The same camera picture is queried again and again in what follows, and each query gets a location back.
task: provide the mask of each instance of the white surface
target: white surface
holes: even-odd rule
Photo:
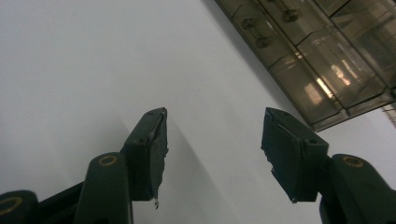
[[[134,203],[135,223],[320,223],[260,150],[265,107],[296,111],[213,1],[0,3],[0,193],[43,200],[77,184],[161,106],[161,205]],[[395,130],[380,111],[319,135],[396,188]]]

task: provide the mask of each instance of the circular bolt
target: circular bolt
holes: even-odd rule
[[[21,197],[10,197],[0,201],[0,216],[14,211],[20,206],[22,201],[23,199]]]
[[[288,9],[283,13],[283,22],[294,22],[298,20],[298,12],[295,9]]]
[[[115,156],[104,156],[99,160],[99,164],[102,166],[109,166],[117,162],[117,157]]]
[[[259,49],[265,49],[270,45],[269,38],[267,37],[260,37],[256,41],[256,46]]]
[[[255,23],[255,21],[253,19],[245,19],[242,21],[242,28],[244,28],[244,30],[253,28],[254,23]]]
[[[356,168],[361,168],[363,166],[363,162],[355,157],[345,156],[345,157],[343,157],[343,161],[347,165],[353,166]]]

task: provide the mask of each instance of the white wall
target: white wall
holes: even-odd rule
[[[119,151],[150,109],[169,112],[160,209],[135,223],[319,223],[260,150],[267,106],[296,115],[212,0],[0,3],[0,193],[40,200]],[[375,111],[319,134],[396,188],[395,130]]]

